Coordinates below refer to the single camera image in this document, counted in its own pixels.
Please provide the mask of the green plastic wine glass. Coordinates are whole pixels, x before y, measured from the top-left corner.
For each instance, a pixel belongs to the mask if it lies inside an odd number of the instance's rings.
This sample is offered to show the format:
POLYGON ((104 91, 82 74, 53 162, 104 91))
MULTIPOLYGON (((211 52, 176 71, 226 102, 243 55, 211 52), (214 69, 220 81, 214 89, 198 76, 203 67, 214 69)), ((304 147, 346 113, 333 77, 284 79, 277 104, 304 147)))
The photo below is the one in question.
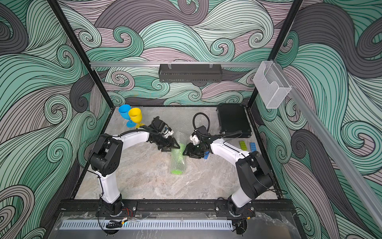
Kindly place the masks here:
POLYGON ((181 175, 186 168, 185 157, 181 149, 173 149, 171 152, 170 172, 175 175, 181 175))

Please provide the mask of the clear bubble wrap sheet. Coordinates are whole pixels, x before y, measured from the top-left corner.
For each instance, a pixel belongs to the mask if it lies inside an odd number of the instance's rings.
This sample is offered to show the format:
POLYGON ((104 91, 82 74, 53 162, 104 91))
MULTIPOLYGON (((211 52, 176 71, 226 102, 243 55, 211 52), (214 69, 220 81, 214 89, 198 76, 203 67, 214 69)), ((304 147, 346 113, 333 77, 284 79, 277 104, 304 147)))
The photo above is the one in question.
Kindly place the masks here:
POLYGON ((180 148, 174 148, 171 151, 170 172, 175 175, 181 175, 186 170, 186 157, 183 155, 183 152, 189 143, 189 139, 181 131, 176 132, 174 138, 180 148))

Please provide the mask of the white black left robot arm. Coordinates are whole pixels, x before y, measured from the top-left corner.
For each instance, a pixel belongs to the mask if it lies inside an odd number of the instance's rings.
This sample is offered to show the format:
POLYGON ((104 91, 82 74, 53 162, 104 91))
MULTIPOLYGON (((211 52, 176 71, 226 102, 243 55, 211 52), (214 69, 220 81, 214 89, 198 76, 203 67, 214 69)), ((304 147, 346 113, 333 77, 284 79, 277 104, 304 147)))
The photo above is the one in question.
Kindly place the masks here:
POLYGON ((89 162, 98 176, 102 190, 101 205, 107 213, 118 216, 123 207, 122 195, 116 180, 122 152, 142 142, 156 144, 161 152, 180 149, 173 134, 174 131, 160 117, 155 117, 150 125, 142 125, 117 136, 102 134, 98 137, 90 153, 89 162))

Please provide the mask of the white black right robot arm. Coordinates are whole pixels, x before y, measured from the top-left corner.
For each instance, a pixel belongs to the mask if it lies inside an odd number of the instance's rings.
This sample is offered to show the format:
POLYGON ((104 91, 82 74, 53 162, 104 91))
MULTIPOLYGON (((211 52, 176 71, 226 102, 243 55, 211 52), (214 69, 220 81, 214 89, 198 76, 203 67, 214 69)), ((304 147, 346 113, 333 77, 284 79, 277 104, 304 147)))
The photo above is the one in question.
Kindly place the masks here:
POLYGON ((274 176, 260 152, 248 152, 234 147, 222 136, 208 133, 204 126, 195 129, 190 140, 192 142, 187 144, 183 155, 201 159, 208 151, 235 166, 240 188, 227 199, 232 216, 241 216, 248 203, 273 187, 274 176))

